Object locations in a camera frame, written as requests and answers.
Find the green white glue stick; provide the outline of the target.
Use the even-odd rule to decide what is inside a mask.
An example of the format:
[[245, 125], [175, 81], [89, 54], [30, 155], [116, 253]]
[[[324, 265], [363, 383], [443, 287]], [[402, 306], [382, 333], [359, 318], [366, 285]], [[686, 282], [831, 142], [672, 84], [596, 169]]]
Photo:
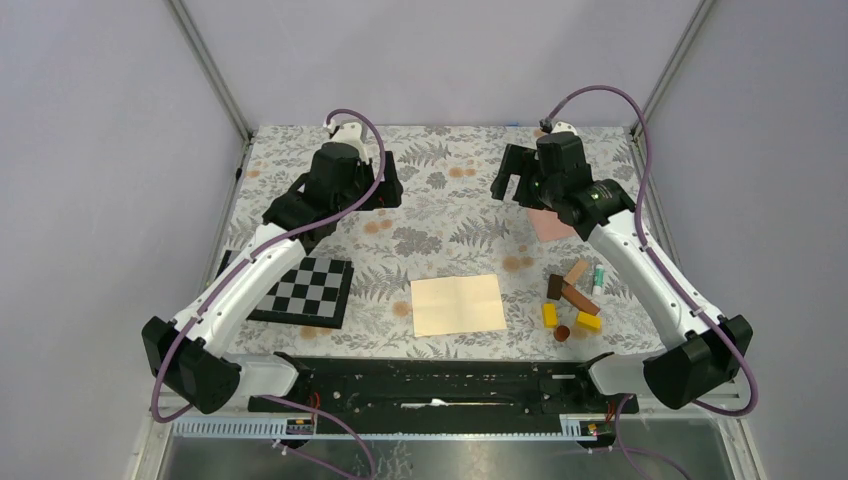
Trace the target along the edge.
[[597, 264], [593, 271], [592, 295], [597, 297], [604, 293], [606, 269], [602, 264]]

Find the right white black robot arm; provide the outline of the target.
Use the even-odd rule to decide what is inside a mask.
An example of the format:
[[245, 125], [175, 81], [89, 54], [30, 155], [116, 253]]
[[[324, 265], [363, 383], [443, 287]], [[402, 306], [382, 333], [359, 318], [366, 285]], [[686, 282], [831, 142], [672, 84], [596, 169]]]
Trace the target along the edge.
[[663, 348], [649, 354], [604, 354], [573, 386], [575, 402], [597, 412], [616, 394], [650, 393], [678, 410], [748, 374], [744, 355], [753, 328], [706, 300], [641, 227], [636, 202], [614, 179], [596, 180], [576, 129], [559, 122], [534, 147], [506, 146], [491, 195], [549, 211], [572, 227], [615, 270], [652, 320]]

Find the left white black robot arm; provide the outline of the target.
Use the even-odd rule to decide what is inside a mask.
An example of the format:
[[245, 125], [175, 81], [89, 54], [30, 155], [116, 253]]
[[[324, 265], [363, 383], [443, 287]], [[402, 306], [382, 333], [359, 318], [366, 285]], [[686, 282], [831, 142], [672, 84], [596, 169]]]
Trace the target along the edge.
[[277, 354], [234, 355], [228, 348], [242, 323], [291, 269], [355, 211], [396, 208], [402, 186], [376, 127], [365, 119], [326, 119], [329, 138], [302, 174], [263, 213], [241, 252], [190, 305], [169, 320], [152, 317], [142, 341], [155, 378], [151, 413], [164, 388], [188, 409], [214, 413], [235, 398], [272, 398], [288, 411], [309, 401], [310, 385]]

